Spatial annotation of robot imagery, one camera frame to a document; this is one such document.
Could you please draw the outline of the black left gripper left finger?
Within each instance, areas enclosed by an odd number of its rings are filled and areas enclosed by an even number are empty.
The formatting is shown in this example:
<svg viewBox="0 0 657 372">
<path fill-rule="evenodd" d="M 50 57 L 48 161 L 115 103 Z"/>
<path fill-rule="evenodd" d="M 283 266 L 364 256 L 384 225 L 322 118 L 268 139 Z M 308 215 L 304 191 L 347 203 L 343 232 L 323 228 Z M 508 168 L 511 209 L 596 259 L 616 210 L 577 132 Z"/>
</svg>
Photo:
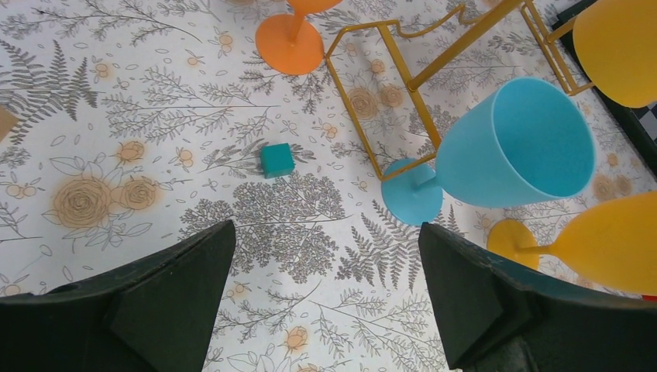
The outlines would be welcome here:
<svg viewBox="0 0 657 372">
<path fill-rule="evenodd" d="M 3 371 L 200 371 L 236 248 L 230 220 L 46 294 L 1 300 Z"/>
</svg>

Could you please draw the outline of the gold wire wine glass rack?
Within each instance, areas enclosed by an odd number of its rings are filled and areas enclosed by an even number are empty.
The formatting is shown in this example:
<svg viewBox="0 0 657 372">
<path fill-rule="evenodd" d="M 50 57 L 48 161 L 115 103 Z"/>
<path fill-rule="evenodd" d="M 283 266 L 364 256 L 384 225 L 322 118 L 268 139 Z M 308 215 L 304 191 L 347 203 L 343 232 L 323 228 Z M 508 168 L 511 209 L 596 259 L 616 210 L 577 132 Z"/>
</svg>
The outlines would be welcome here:
<svg viewBox="0 0 657 372">
<path fill-rule="evenodd" d="M 411 101 L 418 112 L 419 119 L 424 124 L 425 131 L 428 134 L 434 149 L 437 150 L 441 144 L 442 139 L 434 125 L 434 122 L 432 121 L 432 117 L 426 107 L 423 97 L 420 93 L 418 93 L 418 89 L 431 77 L 436 75 L 441 69 L 447 66 L 452 60 L 458 57 L 464 50 L 470 47 L 471 44 L 477 41 L 484 33 L 489 31 L 493 26 L 499 23 L 505 16 L 507 16 L 511 11 L 515 9 L 518 9 L 523 16 L 528 28 L 531 30 L 536 42 L 538 43 L 538 46 L 549 62 L 549 66 L 556 74 L 557 80 L 564 92 L 570 96 L 574 96 L 582 91 L 592 88 L 594 86 L 593 82 L 589 82 L 583 85 L 580 85 L 576 82 L 571 70 L 569 69 L 558 48 L 556 47 L 557 40 L 561 39 L 567 33 L 573 31 L 576 23 L 576 17 L 572 17 L 570 20 L 559 26 L 556 30 L 548 31 L 532 1 L 504 0 L 495 5 L 488 12 L 473 19 L 466 19 L 466 6 L 458 5 L 438 22 L 435 22 L 426 29 L 417 31 L 415 33 L 403 32 L 400 22 L 395 19 L 362 23 L 354 26 L 346 26 L 339 30 L 336 38 L 334 39 L 332 45 L 329 47 L 328 52 L 325 55 L 326 66 L 332 75 L 346 110 L 349 113 L 349 117 L 356 127 L 356 131 L 363 142 L 363 147 L 380 181 L 389 181 L 406 171 L 409 171 L 420 165 L 425 165 L 430 160 L 434 159 L 436 154 L 432 153 L 418 160 L 413 160 L 409 165 L 402 166 L 397 170 L 393 170 L 391 167 L 389 167 L 389 174 L 385 174 L 382 171 L 382 168 L 377 163 L 376 154 L 372 150 L 369 140 L 367 139 L 367 135 L 365 134 L 365 131 L 359 122 L 359 117 L 356 114 L 356 106 L 351 102 L 348 93 L 343 87 L 342 82 L 339 80 L 338 72 L 332 63 L 332 54 L 336 47 L 339 45 L 341 39 L 347 33 L 352 33 L 364 29 L 376 29 L 379 32 L 387 48 L 387 51 L 389 52 L 395 66 L 397 67 L 397 71 L 401 77 L 401 80 L 410 95 Z M 396 28 L 396 32 L 399 37 L 407 40 L 414 39 L 416 37 L 424 36 L 425 34 L 430 33 L 434 29 L 443 25 L 443 23 L 451 19 L 453 16 L 457 16 L 459 23 L 468 26 L 469 29 L 460 38 L 458 38 L 457 41 L 446 48 L 446 50 L 442 52 L 438 57 L 436 57 L 436 59 L 432 61 L 423 71 L 415 76 L 411 75 L 406 62 L 401 55 L 400 49 L 390 31 L 390 27 L 394 26 Z"/>
</svg>

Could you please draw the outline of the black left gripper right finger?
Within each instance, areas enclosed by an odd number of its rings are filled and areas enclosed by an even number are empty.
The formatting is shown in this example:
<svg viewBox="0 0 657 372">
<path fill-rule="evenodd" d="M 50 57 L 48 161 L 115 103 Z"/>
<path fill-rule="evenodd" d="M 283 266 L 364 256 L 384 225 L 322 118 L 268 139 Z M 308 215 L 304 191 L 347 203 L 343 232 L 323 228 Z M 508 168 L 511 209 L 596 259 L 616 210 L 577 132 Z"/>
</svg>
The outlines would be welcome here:
<svg viewBox="0 0 657 372">
<path fill-rule="evenodd" d="M 418 245 L 450 368 L 656 369 L 655 303 L 541 274 L 435 224 Z"/>
</svg>

